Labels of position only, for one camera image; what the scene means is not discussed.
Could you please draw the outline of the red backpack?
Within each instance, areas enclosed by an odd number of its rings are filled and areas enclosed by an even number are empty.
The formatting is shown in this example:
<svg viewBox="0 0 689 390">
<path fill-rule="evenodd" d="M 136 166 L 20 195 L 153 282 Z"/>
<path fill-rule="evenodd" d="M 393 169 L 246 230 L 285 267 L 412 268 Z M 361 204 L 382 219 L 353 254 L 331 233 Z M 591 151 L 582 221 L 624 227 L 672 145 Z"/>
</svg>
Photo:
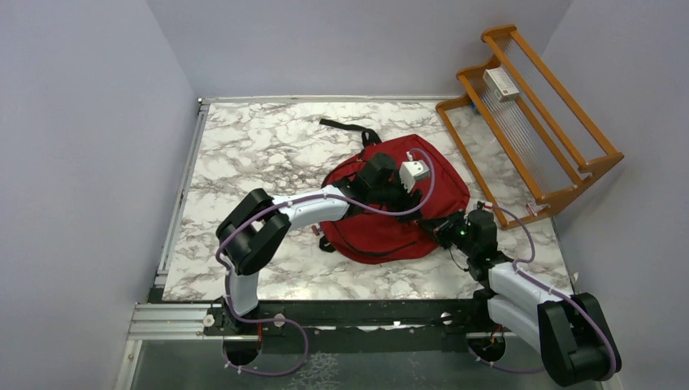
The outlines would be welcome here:
<svg viewBox="0 0 689 390">
<path fill-rule="evenodd" d="M 397 218 L 365 210 L 341 221 L 323 222 L 320 224 L 319 248 L 323 252 L 338 252 L 355 262 L 370 265 L 423 258 L 435 250 L 438 244 L 418 223 L 464 210 L 470 200 L 470 191 L 451 162 L 417 134 L 382 141 L 375 131 L 359 125 L 330 119 L 321 119 L 319 123 L 340 130 L 358 131 L 363 145 L 361 152 L 328 173 L 322 186 L 352 179 L 378 152 L 391 156 L 396 165 L 400 165 L 407 160 L 408 150 L 418 148 L 428 154 L 435 170 L 431 199 L 417 214 Z"/>
</svg>

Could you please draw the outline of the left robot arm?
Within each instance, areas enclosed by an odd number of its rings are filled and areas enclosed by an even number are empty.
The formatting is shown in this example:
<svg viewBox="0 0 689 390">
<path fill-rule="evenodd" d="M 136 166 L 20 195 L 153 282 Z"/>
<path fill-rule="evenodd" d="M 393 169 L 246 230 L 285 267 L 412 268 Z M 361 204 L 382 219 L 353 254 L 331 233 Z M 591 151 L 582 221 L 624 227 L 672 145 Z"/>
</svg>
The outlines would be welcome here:
<svg viewBox="0 0 689 390">
<path fill-rule="evenodd" d="M 248 193 L 217 227 L 216 261 L 224 269 L 224 322 L 235 333 L 255 323 L 259 272 L 287 234 L 323 222 L 373 215 L 405 218 L 418 214 L 436 190 L 430 155 L 413 148 L 401 163 L 377 153 L 350 179 L 301 196 L 272 197 L 262 188 Z"/>
</svg>

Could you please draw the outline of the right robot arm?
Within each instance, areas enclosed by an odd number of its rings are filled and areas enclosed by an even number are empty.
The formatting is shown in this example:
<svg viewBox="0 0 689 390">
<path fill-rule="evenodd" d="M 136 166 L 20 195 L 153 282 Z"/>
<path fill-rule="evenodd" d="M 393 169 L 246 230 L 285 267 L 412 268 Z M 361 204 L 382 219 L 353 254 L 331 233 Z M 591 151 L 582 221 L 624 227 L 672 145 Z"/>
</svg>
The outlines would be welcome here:
<svg viewBox="0 0 689 390">
<path fill-rule="evenodd" d="M 523 269 L 534 258 L 514 260 L 499 250 L 492 206 L 420 221 L 444 249 L 466 256 L 467 270 L 482 285 L 469 308 L 481 331 L 507 327 L 539 352 L 543 371 L 562 387 L 606 381 L 622 368 L 605 314 L 590 293 L 568 294 Z"/>
</svg>

